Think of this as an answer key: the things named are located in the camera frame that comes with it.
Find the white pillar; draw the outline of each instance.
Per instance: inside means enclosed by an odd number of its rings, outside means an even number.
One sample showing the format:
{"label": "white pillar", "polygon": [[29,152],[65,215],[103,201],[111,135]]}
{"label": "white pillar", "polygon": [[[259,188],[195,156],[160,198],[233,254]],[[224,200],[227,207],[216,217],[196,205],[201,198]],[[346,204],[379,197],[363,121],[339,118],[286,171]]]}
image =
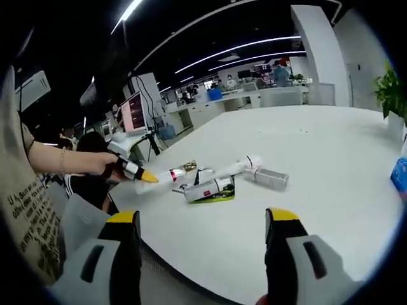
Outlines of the white pillar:
{"label": "white pillar", "polygon": [[322,8],[292,5],[291,15],[307,51],[314,83],[334,84],[335,104],[349,107],[350,90],[345,62],[338,40]]}

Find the black ceiling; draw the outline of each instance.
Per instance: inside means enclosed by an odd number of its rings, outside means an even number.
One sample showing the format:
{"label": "black ceiling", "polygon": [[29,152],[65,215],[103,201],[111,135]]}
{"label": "black ceiling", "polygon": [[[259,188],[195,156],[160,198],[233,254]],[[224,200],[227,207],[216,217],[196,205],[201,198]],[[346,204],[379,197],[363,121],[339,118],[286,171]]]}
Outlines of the black ceiling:
{"label": "black ceiling", "polygon": [[[61,128],[83,119],[79,98],[98,71],[111,30],[132,0],[59,1],[27,6],[36,24],[34,35],[19,65],[26,76],[43,69],[52,91],[31,106],[24,121],[32,128]],[[230,0],[143,0],[126,21],[132,70],[152,49],[190,22]],[[175,36],[150,56],[137,73],[154,72],[160,89],[177,86],[190,76],[201,77],[220,65],[212,58],[179,74],[176,70],[213,53],[253,41],[295,34],[291,4],[319,5],[331,19],[337,4],[327,0],[298,0],[288,3],[257,0],[217,13]],[[258,44],[236,50],[241,58],[295,50],[291,41]]]}

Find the office desk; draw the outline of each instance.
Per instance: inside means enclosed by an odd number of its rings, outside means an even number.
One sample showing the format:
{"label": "office desk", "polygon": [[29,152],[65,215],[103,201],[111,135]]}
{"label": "office desk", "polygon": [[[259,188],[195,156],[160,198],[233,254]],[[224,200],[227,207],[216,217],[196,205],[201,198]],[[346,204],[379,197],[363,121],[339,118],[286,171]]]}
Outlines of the office desk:
{"label": "office desk", "polygon": [[233,102],[234,100],[239,100],[246,97],[250,98],[253,108],[260,107],[259,91],[249,91],[227,94],[224,95],[223,98],[221,98],[220,100],[183,105],[175,109],[170,109],[167,112],[171,115],[172,121],[174,122],[175,126],[183,126],[184,124],[181,122],[179,113],[182,111],[187,111],[192,126],[194,127],[194,129],[198,129],[199,127],[206,124],[225,111],[237,110],[237,107],[236,109],[234,109],[233,105],[230,105],[229,102]]}
{"label": "office desk", "polygon": [[246,154],[290,175],[278,193],[236,178],[231,201],[189,205],[163,190],[112,195],[141,213],[144,241],[180,273],[227,299],[255,304],[267,292],[265,209],[298,214],[343,258],[354,280],[371,274],[390,243],[402,203],[389,175],[399,157],[382,114],[346,107],[290,106],[226,112],[164,151],[152,164],[190,160],[220,168]]}

